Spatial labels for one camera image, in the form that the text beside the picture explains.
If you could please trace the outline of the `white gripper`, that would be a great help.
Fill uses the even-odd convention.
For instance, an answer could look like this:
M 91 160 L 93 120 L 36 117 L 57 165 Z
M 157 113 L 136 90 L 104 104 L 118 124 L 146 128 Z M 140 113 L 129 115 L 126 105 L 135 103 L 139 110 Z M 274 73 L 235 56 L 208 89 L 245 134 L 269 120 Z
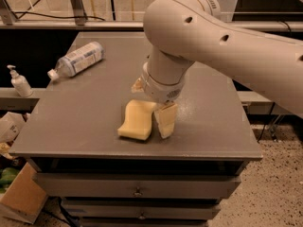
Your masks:
M 157 82 L 148 73 L 148 64 L 145 62 L 143 71 L 131 90 L 133 93 L 144 93 L 154 102 L 166 103 L 174 101 L 180 94 L 185 85 L 184 77 L 176 84 L 166 85 Z M 174 132 L 174 125 L 177 116 L 178 105 L 175 102 L 161 104 L 155 111 L 154 116 L 158 125 L 158 130 L 163 139 L 170 137 Z

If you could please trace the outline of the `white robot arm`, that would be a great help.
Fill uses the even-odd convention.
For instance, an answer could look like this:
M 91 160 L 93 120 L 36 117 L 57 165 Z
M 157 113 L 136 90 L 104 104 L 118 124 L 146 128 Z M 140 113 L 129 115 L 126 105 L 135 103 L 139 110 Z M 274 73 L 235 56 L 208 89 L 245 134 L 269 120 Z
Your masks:
M 155 0 L 143 28 L 152 49 L 134 92 L 172 102 L 197 61 L 303 117 L 301 41 L 231 26 L 220 20 L 217 0 Z

